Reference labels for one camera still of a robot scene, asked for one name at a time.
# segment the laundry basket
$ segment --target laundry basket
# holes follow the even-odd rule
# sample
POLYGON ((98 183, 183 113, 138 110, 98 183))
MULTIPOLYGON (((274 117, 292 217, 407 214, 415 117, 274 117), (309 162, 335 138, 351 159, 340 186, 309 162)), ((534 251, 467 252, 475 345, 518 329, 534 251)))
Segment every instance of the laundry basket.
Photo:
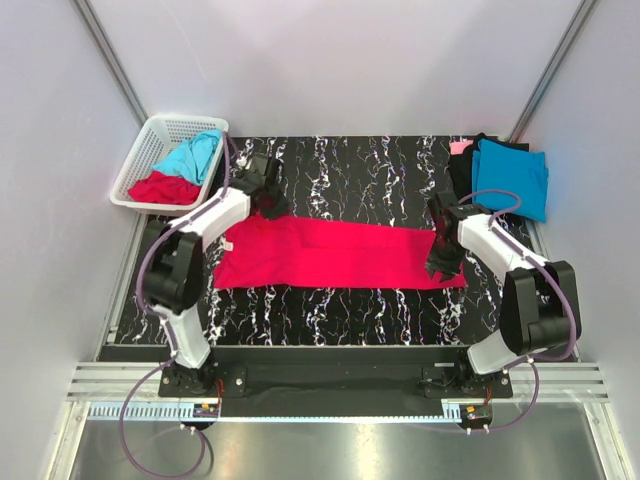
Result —
POLYGON ((222 157, 223 142, 213 154, 207 178, 200 189, 200 195, 191 205, 167 205, 161 203, 135 202, 129 195, 129 189, 138 180, 151 175, 152 167, 160 163, 174 148, 185 139, 190 139, 206 130, 229 130, 226 120, 194 115, 154 115, 140 130, 127 159, 111 189, 111 202, 116 205, 133 208, 140 213, 169 215, 178 217, 190 212, 205 201, 211 182, 222 157))

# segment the folded red cloth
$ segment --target folded red cloth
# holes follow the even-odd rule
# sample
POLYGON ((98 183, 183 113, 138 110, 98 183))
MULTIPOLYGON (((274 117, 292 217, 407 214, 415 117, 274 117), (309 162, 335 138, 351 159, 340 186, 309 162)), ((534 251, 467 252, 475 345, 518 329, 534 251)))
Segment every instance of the folded red cloth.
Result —
POLYGON ((292 216, 254 215, 230 228, 233 244, 213 273, 216 288, 291 285, 336 288, 464 287, 462 274, 441 282, 425 262, 431 230, 381 227, 292 216))
POLYGON ((182 177, 153 171, 149 178, 136 182, 129 195, 136 202, 191 205, 200 195, 200 187, 182 177))

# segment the blue cloth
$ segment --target blue cloth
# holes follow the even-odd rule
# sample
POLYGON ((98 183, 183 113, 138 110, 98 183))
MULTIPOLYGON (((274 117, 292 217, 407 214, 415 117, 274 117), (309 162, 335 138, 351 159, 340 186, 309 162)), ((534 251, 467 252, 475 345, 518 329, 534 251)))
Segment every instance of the blue cloth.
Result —
MULTIPOLYGON (((471 185, 474 192, 500 189, 515 193, 522 205, 514 213, 539 222, 546 222, 547 186, 549 170, 544 166, 544 153, 531 153, 503 147, 490 140, 478 142, 479 151, 473 152, 471 185)), ((475 203, 490 210, 502 210, 514 205, 507 195, 485 193, 475 203)))
POLYGON ((183 140, 179 147, 156 164, 153 169, 165 175, 182 177, 194 185, 202 186, 221 138, 220 130, 209 130, 197 134, 191 140, 183 140))

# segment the black marble surface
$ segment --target black marble surface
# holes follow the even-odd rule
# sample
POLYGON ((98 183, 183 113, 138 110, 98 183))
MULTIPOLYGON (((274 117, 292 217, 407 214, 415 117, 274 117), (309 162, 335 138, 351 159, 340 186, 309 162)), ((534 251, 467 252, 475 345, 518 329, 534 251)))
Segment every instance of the black marble surface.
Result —
MULTIPOLYGON (((451 188, 449 142, 461 137, 296 137, 239 139, 245 155, 273 153, 294 215, 409 228, 432 228, 427 200, 451 188)), ((222 169, 216 184, 221 184, 222 169)), ((501 220, 530 246, 522 219, 501 220)), ((473 255, 468 286, 447 290, 264 288, 216 290, 220 242, 207 252, 203 330, 217 345, 471 344, 497 326, 501 285, 473 255)), ((133 282, 116 344, 166 342, 156 318, 143 315, 133 282)))

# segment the black cloth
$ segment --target black cloth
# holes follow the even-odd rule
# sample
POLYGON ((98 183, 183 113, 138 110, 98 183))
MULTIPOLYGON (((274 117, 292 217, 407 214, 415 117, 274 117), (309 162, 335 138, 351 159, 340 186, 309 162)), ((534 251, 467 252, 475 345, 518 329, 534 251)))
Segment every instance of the black cloth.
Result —
POLYGON ((449 155, 448 170, 453 182, 453 192, 460 200, 471 193, 471 164, 473 162, 474 150, 479 150, 478 142, 482 139, 502 145, 503 147, 513 148, 515 150, 529 151, 528 143, 509 143, 501 142, 496 138, 487 137, 484 133, 479 133, 473 139, 473 143, 467 146, 460 155, 449 155))

